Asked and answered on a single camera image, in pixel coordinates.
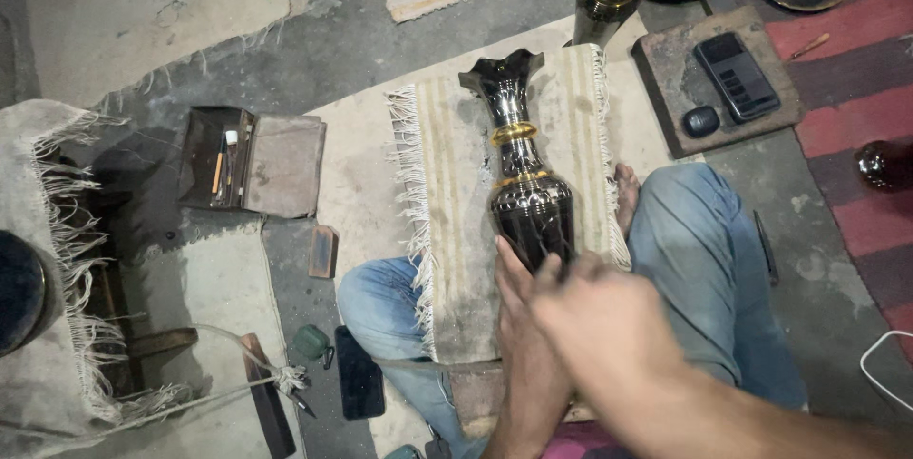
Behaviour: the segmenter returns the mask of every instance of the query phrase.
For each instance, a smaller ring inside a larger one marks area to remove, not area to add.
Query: sack cloth
[[[98,371],[119,354],[99,354],[105,344],[122,349],[120,329],[83,313],[91,285],[89,267],[103,259],[84,257],[104,234],[97,220],[70,225],[80,208],[76,196],[97,187],[87,168],[47,161],[64,141],[89,144],[96,125],[125,121],[64,103],[31,100],[0,111],[0,229],[16,234],[39,255],[47,285],[45,315],[29,343],[0,358],[0,451],[4,457],[47,457],[68,448],[48,432],[83,435],[94,419],[110,423],[139,418],[167,405],[177,387],[119,402]],[[37,430],[31,434],[28,430]],[[93,444],[83,441],[81,446]]]

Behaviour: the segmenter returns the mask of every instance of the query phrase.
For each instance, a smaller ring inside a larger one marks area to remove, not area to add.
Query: wooden block
[[[311,232],[311,260],[308,275],[323,279],[336,277],[336,254],[340,235],[329,225],[315,225]]]
[[[196,329],[192,327],[157,332],[131,339],[127,343],[127,355],[133,360],[141,360],[168,350],[190,347],[198,339]]]
[[[263,348],[260,348],[260,340],[254,333],[241,336],[241,343],[254,354],[261,363],[268,364]],[[261,369],[257,363],[250,360],[246,354],[244,358],[244,369],[247,373],[247,381],[260,381],[270,377],[269,371]],[[269,455],[272,459],[285,459],[292,453],[295,453],[295,440],[292,438],[289,421],[285,417],[285,411],[282,410],[279,392],[276,390],[276,384],[258,384],[250,389],[250,394],[254,398],[254,407],[257,408],[257,417],[260,419],[260,427],[263,429],[263,438],[267,442]]]
[[[728,31],[741,38],[782,104],[779,110],[742,125],[733,122],[707,72],[694,55],[694,47],[700,42]],[[753,7],[650,33],[637,40],[631,54],[644,78],[669,151],[676,159],[792,126],[805,116],[799,92]],[[708,137],[691,138],[682,129],[681,119],[685,113],[700,106],[712,106],[717,110],[719,129]]]
[[[450,392],[453,395],[456,417],[463,434],[470,439],[488,436],[495,430],[497,415],[504,400],[504,371],[452,371]],[[595,420],[593,412],[584,402],[574,401],[564,416],[564,421]]]

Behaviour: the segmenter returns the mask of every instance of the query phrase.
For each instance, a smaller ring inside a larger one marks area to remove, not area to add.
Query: denim
[[[699,163],[656,169],[641,187],[627,244],[633,272],[663,295],[686,360],[784,408],[805,405],[805,384],[770,309],[758,233],[722,176]],[[424,356],[415,309],[422,289],[410,287],[416,273],[400,257],[362,264],[340,282],[342,318],[374,358]],[[446,373],[382,370],[447,440],[455,458],[480,455],[485,440],[462,435]]]

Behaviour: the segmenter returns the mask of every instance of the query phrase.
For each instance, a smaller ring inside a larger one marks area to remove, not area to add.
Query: rug fringe
[[[437,361],[437,350],[434,335],[435,279],[434,267],[437,265],[431,251],[431,224],[428,216],[428,188],[425,177],[425,152],[422,149],[422,130],[418,122],[418,104],[416,85],[410,84],[399,90],[387,91],[384,94],[390,108],[390,117],[394,122],[394,141],[396,151],[387,156],[387,160],[399,164],[400,169],[394,176],[394,182],[404,183],[405,191],[396,196],[396,202],[406,202],[399,216],[409,218],[409,223],[416,226],[412,239],[406,242],[409,261],[416,264],[416,257],[421,255],[418,273],[412,281],[412,288],[422,286],[422,294],[416,304],[418,325],[425,331],[422,347],[428,356]]]
[[[592,52],[592,74],[596,87],[596,107],[599,118],[599,150],[602,153],[602,174],[605,183],[605,205],[609,210],[609,247],[612,261],[626,272],[631,271],[631,253],[624,242],[624,234],[618,225],[618,184],[612,172],[612,151],[609,150],[609,132],[606,119],[609,116],[609,88],[605,77],[605,52],[597,45],[590,44]]]
[[[102,375],[102,365],[127,360],[125,354],[102,353],[96,345],[109,345],[124,350],[123,334],[117,325],[84,313],[91,286],[89,269],[105,264],[109,258],[83,258],[80,256],[107,241],[108,236],[95,231],[98,218],[78,205],[77,196],[86,189],[97,189],[99,184],[89,179],[91,168],[79,168],[46,161],[63,142],[90,145],[97,140],[93,126],[121,126],[127,119],[81,110],[64,126],[40,136],[33,144],[31,165],[41,180],[41,197],[48,217],[54,266],[63,284],[64,315],[69,326],[70,339],[76,356],[76,369],[82,386],[82,399],[88,413],[114,424],[142,418],[164,406],[174,405],[178,395],[186,393],[187,385],[175,385],[142,396],[129,402],[119,402],[110,396],[110,382]],[[68,222],[78,212],[86,213],[86,223],[73,226]]]

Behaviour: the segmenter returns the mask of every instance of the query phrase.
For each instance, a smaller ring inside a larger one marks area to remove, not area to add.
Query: tool box
[[[284,218],[314,216],[326,129],[318,116],[191,108],[178,204]]]

